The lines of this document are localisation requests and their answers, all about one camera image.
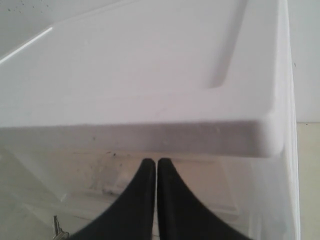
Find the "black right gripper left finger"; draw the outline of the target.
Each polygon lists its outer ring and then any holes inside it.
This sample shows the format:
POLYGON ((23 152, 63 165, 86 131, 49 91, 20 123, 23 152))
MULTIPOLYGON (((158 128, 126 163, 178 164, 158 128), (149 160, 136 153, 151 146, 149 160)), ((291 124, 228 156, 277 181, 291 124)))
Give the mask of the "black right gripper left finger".
POLYGON ((142 160, 122 194, 71 240, 150 240, 155 209, 156 164, 142 160))

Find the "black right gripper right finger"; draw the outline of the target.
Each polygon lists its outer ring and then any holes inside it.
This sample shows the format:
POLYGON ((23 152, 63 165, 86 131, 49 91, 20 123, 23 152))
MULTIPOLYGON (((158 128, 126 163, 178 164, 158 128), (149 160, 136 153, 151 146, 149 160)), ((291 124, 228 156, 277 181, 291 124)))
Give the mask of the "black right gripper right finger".
POLYGON ((157 215, 161 240, 248 239, 199 201, 170 158, 157 164, 157 215))

